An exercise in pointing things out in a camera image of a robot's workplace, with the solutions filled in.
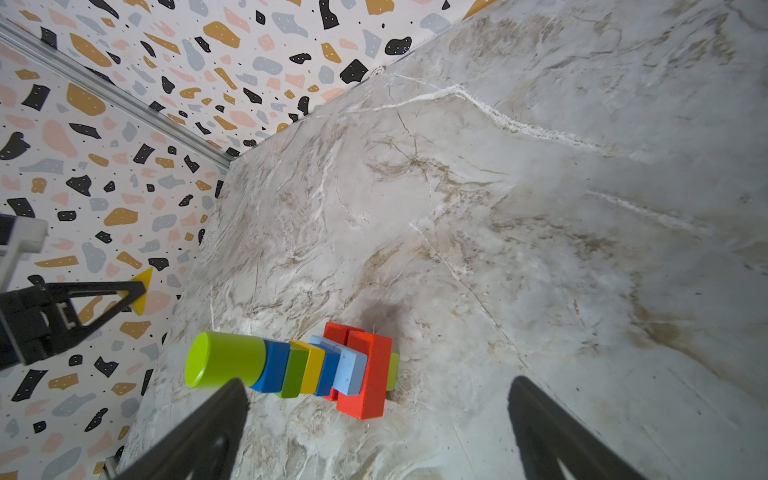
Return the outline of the light blue rectangular block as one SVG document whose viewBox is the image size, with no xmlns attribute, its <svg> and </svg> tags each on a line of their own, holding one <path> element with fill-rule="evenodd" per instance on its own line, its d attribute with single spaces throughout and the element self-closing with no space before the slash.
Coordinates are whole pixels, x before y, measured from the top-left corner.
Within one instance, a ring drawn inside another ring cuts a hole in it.
<svg viewBox="0 0 768 480">
<path fill-rule="evenodd" d="M 324 349 L 325 360 L 329 361 L 329 366 L 335 367 L 334 373 L 331 374 L 326 371 L 326 366 L 323 366 L 316 391 L 317 396 L 329 395 L 331 388 L 346 396 L 356 396 L 361 393 L 367 365 L 366 354 L 325 337 L 312 336 L 310 344 Z"/>
</svg>

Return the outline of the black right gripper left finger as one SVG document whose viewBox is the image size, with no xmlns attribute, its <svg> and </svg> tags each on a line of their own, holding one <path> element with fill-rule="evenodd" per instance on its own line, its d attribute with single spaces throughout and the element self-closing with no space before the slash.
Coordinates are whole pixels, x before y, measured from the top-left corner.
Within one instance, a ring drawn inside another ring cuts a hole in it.
<svg viewBox="0 0 768 480">
<path fill-rule="evenodd" d="M 233 379 L 197 408 L 119 479 L 228 479 L 248 412 L 243 383 Z"/>
</svg>

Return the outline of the lime green block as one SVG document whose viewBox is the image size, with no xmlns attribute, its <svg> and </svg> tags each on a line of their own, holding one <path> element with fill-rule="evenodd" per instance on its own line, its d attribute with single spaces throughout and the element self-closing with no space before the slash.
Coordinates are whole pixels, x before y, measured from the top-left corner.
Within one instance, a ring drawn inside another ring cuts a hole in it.
<svg viewBox="0 0 768 480">
<path fill-rule="evenodd" d="M 399 362 L 400 362 L 400 355 L 397 352 L 392 352 L 390 354 L 390 360 L 389 360 L 389 366 L 388 366 L 388 372 L 387 372 L 387 383 L 386 383 L 387 392 L 392 392 L 396 388 Z"/>
</svg>

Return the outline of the dark blue cube block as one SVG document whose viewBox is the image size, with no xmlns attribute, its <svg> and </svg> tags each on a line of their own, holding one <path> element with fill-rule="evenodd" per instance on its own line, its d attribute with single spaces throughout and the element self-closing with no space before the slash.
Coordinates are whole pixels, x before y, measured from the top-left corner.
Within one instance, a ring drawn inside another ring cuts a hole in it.
<svg viewBox="0 0 768 480">
<path fill-rule="evenodd" d="M 290 344 L 281 341 L 264 340 L 266 360 L 264 369 L 251 389 L 260 393 L 279 393 L 282 391 L 285 372 L 290 356 Z"/>
</svg>

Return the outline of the green cylinder block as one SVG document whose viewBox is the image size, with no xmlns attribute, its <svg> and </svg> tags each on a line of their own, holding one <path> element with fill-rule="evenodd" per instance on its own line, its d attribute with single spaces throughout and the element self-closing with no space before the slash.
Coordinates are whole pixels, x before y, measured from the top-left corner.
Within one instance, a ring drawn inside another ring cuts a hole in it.
<svg viewBox="0 0 768 480">
<path fill-rule="evenodd" d="M 188 350 L 185 383 L 190 388 L 220 388 L 239 379 L 249 387 L 261 377 L 266 356 L 262 338 L 205 331 Z"/>
</svg>

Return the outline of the yellow small cube block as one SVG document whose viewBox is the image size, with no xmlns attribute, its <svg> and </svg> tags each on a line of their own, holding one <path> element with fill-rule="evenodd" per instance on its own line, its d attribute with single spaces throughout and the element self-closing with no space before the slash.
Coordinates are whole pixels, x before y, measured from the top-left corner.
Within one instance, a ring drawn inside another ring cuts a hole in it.
<svg viewBox="0 0 768 480">
<path fill-rule="evenodd" d="M 319 384 L 326 352 L 318 346 L 299 340 L 291 340 L 290 344 L 295 349 L 307 354 L 299 392 L 314 395 Z"/>
</svg>

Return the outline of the dark blue cube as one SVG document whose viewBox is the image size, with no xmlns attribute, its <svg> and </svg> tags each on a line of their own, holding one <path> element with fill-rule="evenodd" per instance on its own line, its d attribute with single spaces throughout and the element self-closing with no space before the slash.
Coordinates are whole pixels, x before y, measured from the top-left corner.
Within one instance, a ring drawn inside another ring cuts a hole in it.
<svg viewBox="0 0 768 480">
<path fill-rule="evenodd" d="M 318 348 L 324 353 L 324 360 L 315 395 L 318 397 L 328 397 L 333 388 L 340 353 L 321 345 L 318 345 Z"/>
</svg>

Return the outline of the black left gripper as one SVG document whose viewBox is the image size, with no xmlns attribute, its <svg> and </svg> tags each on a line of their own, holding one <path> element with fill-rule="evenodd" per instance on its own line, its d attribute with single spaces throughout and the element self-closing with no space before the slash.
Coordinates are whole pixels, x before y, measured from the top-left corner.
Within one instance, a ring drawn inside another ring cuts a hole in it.
<svg viewBox="0 0 768 480">
<path fill-rule="evenodd" d="M 84 323 L 75 298 L 118 295 L 121 299 Z M 1 368 L 31 365 L 76 347 L 146 294 L 141 281 L 64 282 L 1 294 Z"/>
</svg>

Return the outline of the green letter cube block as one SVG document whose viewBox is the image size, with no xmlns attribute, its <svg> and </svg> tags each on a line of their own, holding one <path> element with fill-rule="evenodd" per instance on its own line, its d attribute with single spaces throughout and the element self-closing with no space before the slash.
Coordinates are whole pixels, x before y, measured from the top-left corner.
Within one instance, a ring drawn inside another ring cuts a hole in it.
<svg viewBox="0 0 768 480">
<path fill-rule="evenodd" d="M 281 390 L 277 395 L 284 399 L 299 396 L 309 352 L 303 347 L 291 346 L 286 363 L 285 375 Z"/>
</svg>

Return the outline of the red rectangular block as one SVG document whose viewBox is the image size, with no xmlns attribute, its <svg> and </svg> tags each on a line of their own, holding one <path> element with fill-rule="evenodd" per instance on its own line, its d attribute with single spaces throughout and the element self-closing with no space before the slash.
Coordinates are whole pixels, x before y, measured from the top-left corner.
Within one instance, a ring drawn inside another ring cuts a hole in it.
<svg viewBox="0 0 768 480">
<path fill-rule="evenodd" d="M 392 339 L 367 332 L 352 331 L 346 346 L 367 357 L 360 393 L 339 394 L 336 407 L 358 420 L 380 418 L 384 414 Z"/>
<path fill-rule="evenodd" d="M 347 346 L 351 332 L 362 332 L 362 329 L 336 323 L 325 325 L 323 337 L 339 345 L 340 360 L 328 400 L 336 401 L 340 394 L 356 396 L 361 392 L 367 356 Z"/>
</svg>

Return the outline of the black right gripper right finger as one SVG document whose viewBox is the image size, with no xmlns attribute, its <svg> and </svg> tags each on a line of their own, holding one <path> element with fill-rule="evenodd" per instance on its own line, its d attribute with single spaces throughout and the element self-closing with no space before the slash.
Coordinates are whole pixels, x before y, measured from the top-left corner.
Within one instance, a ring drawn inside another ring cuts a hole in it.
<svg viewBox="0 0 768 480">
<path fill-rule="evenodd" d="M 527 479 L 642 477 L 525 376 L 512 381 L 508 414 Z"/>
</svg>

